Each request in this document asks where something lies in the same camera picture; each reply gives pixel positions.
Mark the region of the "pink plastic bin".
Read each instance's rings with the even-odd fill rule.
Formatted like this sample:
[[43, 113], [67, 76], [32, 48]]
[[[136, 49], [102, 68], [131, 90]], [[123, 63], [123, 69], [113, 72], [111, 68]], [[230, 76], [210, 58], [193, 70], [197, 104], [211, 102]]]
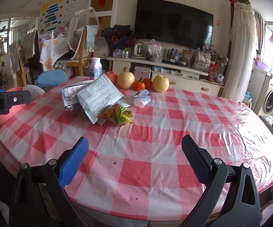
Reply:
[[24, 87], [15, 87], [12, 89], [7, 90], [7, 93], [12, 93], [14, 94], [14, 92], [24, 92], [25, 95], [27, 96], [27, 99], [25, 97], [23, 97], [24, 102], [20, 103], [19, 105], [16, 105], [16, 103], [18, 103], [18, 97], [13, 96], [12, 100], [15, 100], [14, 103], [15, 105], [12, 105], [12, 107], [9, 109], [9, 112], [7, 114], [1, 114], [0, 115], [0, 128], [11, 118], [13, 117], [15, 114], [17, 114], [19, 111], [21, 111], [24, 107], [26, 107], [32, 100], [32, 95], [31, 92], [26, 90]]

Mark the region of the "silver foil wrapper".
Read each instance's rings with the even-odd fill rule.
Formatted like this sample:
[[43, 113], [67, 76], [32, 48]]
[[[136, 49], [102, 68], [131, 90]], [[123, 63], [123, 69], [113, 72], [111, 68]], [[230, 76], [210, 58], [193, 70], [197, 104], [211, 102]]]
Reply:
[[62, 101], [65, 107], [65, 111], [72, 111], [72, 110], [81, 108], [80, 102], [76, 95], [92, 82], [93, 80], [85, 80], [82, 82], [76, 82], [66, 88], [61, 89]]

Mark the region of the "yellow green snack bag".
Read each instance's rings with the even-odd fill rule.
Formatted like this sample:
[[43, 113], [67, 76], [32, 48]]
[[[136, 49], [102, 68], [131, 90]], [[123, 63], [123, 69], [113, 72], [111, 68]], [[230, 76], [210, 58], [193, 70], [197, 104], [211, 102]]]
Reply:
[[132, 112], [128, 107], [118, 103], [108, 107], [103, 113], [97, 116], [100, 119], [109, 120], [117, 126], [132, 124]]

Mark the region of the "white blue milk carton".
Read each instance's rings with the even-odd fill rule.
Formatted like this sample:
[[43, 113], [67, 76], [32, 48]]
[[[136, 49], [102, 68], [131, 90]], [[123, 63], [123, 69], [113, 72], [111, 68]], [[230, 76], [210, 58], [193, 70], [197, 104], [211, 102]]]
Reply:
[[79, 91], [76, 96], [91, 123], [95, 124], [98, 116], [124, 95], [107, 75], [103, 74]]

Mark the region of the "small white yogurt bottle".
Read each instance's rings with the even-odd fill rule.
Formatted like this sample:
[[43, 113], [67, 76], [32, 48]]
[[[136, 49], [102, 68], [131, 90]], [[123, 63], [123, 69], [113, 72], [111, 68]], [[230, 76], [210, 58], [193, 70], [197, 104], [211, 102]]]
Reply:
[[143, 108], [148, 105], [151, 101], [150, 93], [147, 89], [143, 89], [137, 92], [133, 98], [134, 106]]

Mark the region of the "dark wooden dining chair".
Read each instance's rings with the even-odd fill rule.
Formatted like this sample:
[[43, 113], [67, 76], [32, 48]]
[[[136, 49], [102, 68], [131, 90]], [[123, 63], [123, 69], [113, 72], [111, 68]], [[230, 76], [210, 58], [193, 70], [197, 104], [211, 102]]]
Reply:
[[40, 45], [39, 45], [39, 36], [38, 31], [35, 30], [33, 32], [34, 34], [34, 40], [33, 40], [33, 46], [34, 46], [34, 54], [31, 58], [28, 59], [29, 63], [29, 72], [30, 72], [30, 78], [31, 78], [31, 84], [36, 85], [36, 79], [43, 73], [43, 66], [39, 62], [40, 60]]

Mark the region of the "blue stool cushion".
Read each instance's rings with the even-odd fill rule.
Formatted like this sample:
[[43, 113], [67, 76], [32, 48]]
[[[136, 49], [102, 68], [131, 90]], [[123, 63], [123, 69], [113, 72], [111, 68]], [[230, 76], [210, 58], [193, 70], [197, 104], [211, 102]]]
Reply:
[[56, 69], [41, 73], [36, 79], [36, 85], [42, 89], [54, 88], [66, 81], [66, 73], [61, 69]]

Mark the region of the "pink checkered tablecloth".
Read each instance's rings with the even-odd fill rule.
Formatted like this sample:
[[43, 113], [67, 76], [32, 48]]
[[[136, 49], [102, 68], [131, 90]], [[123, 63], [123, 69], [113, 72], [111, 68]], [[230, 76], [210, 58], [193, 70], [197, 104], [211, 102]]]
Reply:
[[89, 151], [70, 198], [83, 206], [137, 220], [182, 220], [205, 186], [181, 147], [190, 135], [228, 165], [250, 165], [257, 190], [273, 185], [273, 134], [245, 104], [180, 89], [150, 92], [143, 108], [131, 106], [132, 123], [93, 124], [81, 110], [66, 111], [58, 86], [0, 128], [13, 165], [43, 165], [86, 137]]

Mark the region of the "white tv cabinet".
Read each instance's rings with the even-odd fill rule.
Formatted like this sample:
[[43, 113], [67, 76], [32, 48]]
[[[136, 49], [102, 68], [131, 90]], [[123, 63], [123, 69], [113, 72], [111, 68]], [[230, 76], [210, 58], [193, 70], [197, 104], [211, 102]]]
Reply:
[[222, 84], [210, 82], [206, 79], [207, 73], [192, 68], [166, 63], [154, 63], [135, 58], [114, 58], [109, 56], [107, 60], [109, 61], [109, 70], [114, 71], [116, 74], [122, 73], [124, 67], [127, 67], [128, 71], [134, 73], [135, 66], [145, 66], [151, 68], [151, 80], [157, 75], [163, 75], [169, 79], [170, 86], [177, 89], [211, 96], [220, 96], [223, 90]]

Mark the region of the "white washing machine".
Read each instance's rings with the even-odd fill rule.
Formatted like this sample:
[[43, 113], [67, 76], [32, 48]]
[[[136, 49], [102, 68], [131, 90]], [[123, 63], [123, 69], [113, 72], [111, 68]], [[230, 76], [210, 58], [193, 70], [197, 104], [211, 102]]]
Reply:
[[261, 116], [273, 116], [273, 77], [269, 81], [267, 93], [264, 95], [263, 103], [259, 111]]

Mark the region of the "red apple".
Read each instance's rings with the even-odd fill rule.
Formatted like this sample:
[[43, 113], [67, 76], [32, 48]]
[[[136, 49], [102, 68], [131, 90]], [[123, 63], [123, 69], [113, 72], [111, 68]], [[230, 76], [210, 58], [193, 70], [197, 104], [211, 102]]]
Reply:
[[111, 82], [116, 85], [118, 82], [118, 75], [114, 71], [105, 72], [105, 75], [111, 80]]

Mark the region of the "front tangerine with leaf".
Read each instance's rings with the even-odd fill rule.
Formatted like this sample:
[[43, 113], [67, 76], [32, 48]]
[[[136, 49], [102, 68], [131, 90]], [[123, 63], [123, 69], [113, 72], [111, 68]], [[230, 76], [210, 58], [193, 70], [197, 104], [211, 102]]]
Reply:
[[137, 92], [146, 89], [146, 84], [144, 83], [144, 80], [140, 78], [139, 80], [135, 81], [133, 84], [133, 89]]

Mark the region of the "white medicine bottle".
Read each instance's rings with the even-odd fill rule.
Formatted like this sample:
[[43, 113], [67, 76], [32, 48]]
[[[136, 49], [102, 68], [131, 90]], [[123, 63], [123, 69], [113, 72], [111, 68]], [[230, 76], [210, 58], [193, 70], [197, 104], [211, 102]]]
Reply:
[[92, 58], [89, 66], [90, 80], [96, 80], [102, 75], [101, 58]]

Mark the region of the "white electric kettle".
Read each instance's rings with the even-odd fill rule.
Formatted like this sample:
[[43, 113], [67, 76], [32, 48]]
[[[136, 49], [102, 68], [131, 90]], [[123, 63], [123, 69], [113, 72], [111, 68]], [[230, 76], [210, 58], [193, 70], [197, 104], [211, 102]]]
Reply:
[[132, 58], [146, 59], [147, 49], [145, 43], [136, 43], [131, 53]]

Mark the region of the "black flat television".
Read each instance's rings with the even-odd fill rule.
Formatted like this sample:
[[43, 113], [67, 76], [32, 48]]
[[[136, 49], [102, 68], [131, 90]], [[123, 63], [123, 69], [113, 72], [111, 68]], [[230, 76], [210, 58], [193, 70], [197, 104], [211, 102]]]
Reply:
[[209, 49], [213, 22], [212, 14], [190, 6], [164, 0], [137, 0], [134, 37]]

